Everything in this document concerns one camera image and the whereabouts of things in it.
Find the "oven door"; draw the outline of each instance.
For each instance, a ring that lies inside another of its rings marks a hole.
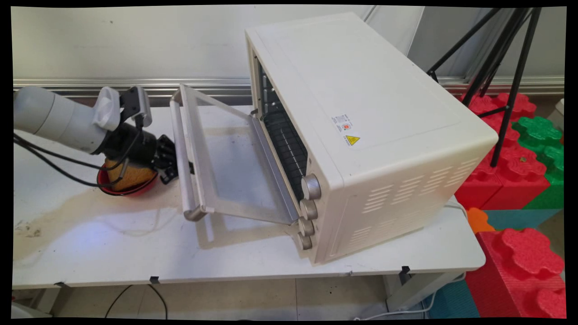
[[[198,221],[207,213],[282,224],[299,218],[252,109],[235,109],[183,84],[171,99],[187,220]],[[195,175],[185,178],[189,160]]]

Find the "white toaster oven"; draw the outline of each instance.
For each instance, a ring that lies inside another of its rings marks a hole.
[[[323,263],[424,227],[498,140],[353,13],[249,28],[246,39],[250,115],[184,85],[171,101],[179,175],[187,157],[195,164],[181,180],[188,220],[298,222],[296,242]],[[238,134],[209,132],[219,121],[201,118],[208,105],[238,119]],[[230,160],[216,156],[234,139]]]

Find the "red bowl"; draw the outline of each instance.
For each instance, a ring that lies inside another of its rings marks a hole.
[[[119,197],[119,196],[137,197],[137,196],[149,191],[150,189],[152,189],[154,187],[154,185],[157,182],[157,178],[158,178],[157,176],[158,176],[158,172],[155,172],[153,178],[151,178],[150,180],[148,180],[144,183],[141,183],[139,185],[131,186],[122,192],[115,192],[110,187],[99,187],[99,189],[101,189],[101,191],[103,191],[104,193],[106,193],[108,195],[113,195],[116,197]],[[110,183],[110,179],[108,178],[108,173],[106,171],[103,171],[103,170],[98,171],[97,183],[98,184]]]

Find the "black tripod leg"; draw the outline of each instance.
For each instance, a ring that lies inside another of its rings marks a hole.
[[[432,76],[432,78],[437,82],[438,78],[435,76],[435,71],[442,65],[444,62],[447,61],[465,42],[468,41],[475,34],[483,25],[485,25],[488,20],[490,20],[494,15],[496,15],[500,11],[500,8],[492,8],[490,12],[488,12],[477,24],[470,29],[466,35],[464,35],[452,48],[443,55],[441,59],[439,59],[427,72],[428,75]]]
[[[500,126],[498,143],[496,143],[496,149],[494,150],[494,155],[492,156],[492,161],[490,163],[490,166],[492,167],[496,167],[498,164],[500,151],[502,150],[504,138],[506,137],[507,126],[510,123],[512,109],[514,108],[516,95],[518,94],[518,89],[520,88],[522,74],[524,73],[524,67],[526,66],[526,60],[528,59],[528,53],[530,52],[530,46],[532,45],[532,39],[534,37],[534,32],[536,31],[536,26],[538,25],[538,18],[540,18],[541,11],[542,8],[534,8],[532,11],[532,17],[530,18],[528,30],[526,31],[526,37],[524,38],[524,44],[522,45],[522,51],[520,52],[520,59],[518,60],[518,66],[516,67],[516,73],[514,74],[514,80],[512,81],[512,88],[510,89],[510,95],[507,99],[507,105],[504,112],[504,117],[502,119],[502,125]]]
[[[508,49],[510,49],[510,45],[512,44],[512,41],[514,41],[514,38],[516,37],[516,34],[518,34],[518,31],[520,30],[520,28],[524,25],[524,23],[526,22],[526,20],[528,19],[528,17],[531,14],[526,15],[526,17],[524,18],[523,21],[521,21],[518,26],[516,27],[516,29],[510,34],[508,41],[506,42],[506,45],[504,46],[504,48],[502,49],[501,53],[498,55],[498,60],[495,63],[495,68],[492,71],[492,74],[490,74],[490,77],[488,78],[488,80],[486,81],[484,87],[481,89],[480,91],[480,97],[484,97],[484,95],[486,94],[486,92],[488,91],[488,88],[490,86],[490,84],[492,83],[492,80],[494,79],[500,64],[502,63],[502,60],[504,59],[504,56],[506,56],[506,53],[508,51]]]
[[[526,13],[528,13],[528,8],[514,9],[514,12],[510,16],[510,19],[506,23],[502,33],[500,33],[496,44],[494,44],[494,47],[492,47],[492,50],[484,61],[484,64],[481,66],[477,75],[469,85],[469,88],[464,96],[464,100],[462,100],[462,103],[466,107],[469,107],[474,94],[480,89],[480,86],[483,84],[483,82],[487,80],[490,74],[493,72],[495,63],[497,62],[502,49],[507,45],[511,33],[516,30],[516,27],[522,22]]]

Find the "warning label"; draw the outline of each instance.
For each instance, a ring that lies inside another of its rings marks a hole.
[[[345,138],[347,139],[347,142],[349,143],[350,146],[355,145],[355,143],[357,141],[359,141],[359,137],[357,136],[351,136],[351,135],[346,135]]]
[[[334,116],[331,118],[339,132],[350,131],[353,128],[353,123],[347,117],[347,114]]]

